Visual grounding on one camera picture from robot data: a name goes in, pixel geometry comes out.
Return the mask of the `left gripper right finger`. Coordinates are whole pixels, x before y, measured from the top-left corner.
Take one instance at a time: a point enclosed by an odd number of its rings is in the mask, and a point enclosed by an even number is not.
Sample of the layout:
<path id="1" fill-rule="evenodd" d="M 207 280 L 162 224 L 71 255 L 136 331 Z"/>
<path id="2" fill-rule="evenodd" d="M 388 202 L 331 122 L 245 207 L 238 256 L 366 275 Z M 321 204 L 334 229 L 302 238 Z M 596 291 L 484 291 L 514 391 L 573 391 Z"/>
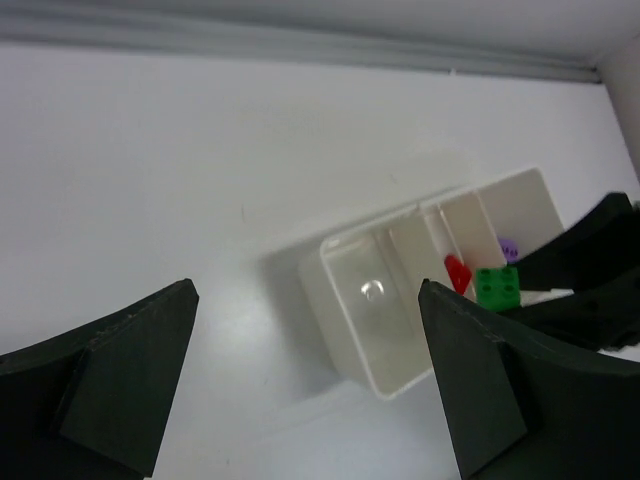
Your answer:
<path id="1" fill-rule="evenodd" d="M 639 365 L 422 283 L 418 301 L 464 479 L 636 479 Z"/>

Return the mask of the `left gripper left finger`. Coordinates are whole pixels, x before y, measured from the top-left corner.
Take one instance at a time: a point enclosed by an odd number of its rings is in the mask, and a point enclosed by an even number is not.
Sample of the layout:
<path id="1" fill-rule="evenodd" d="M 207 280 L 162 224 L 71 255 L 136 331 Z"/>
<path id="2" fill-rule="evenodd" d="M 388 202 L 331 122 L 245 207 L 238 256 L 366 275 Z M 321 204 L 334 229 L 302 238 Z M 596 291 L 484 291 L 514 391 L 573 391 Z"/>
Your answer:
<path id="1" fill-rule="evenodd" d="M 151 478 L 198 303 L 183 279 L 2 355 L 2 478 Z"/>

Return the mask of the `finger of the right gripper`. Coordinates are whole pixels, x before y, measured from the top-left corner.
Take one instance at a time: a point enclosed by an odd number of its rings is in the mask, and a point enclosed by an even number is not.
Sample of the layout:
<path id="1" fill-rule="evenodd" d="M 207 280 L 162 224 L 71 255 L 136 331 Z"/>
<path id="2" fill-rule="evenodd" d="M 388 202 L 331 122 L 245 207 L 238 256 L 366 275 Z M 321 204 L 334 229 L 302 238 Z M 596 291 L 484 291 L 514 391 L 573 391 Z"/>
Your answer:
<path id="1" fill-rule="evenodd" d="M 588 291 L 513 308 L 509 318 L 587 350 L 622 350 L 639 344 L 639 281 L 612 281 Z"/>
<path id="2" fill-rule="evenodd" d="M 639 292 L 639 207 L 610 192 L 572 227 L 519 261 L 525 291 L 576 293 L 620 281 Z"/>

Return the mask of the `purple lego brick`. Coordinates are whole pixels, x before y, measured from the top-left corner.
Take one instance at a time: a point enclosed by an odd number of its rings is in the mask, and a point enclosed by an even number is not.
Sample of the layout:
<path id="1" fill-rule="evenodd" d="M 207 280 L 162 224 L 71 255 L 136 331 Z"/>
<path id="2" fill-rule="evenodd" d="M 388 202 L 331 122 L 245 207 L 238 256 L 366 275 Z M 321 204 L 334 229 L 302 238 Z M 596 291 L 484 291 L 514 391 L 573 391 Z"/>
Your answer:
<path id="1" fill-rule="evenodd" d="M 517 262 L 520 258 L 519 247 L 517 243 L 511 239 L 504 237 L 499 237 L 498 242 L 506 262 L 508 264 Z"/>

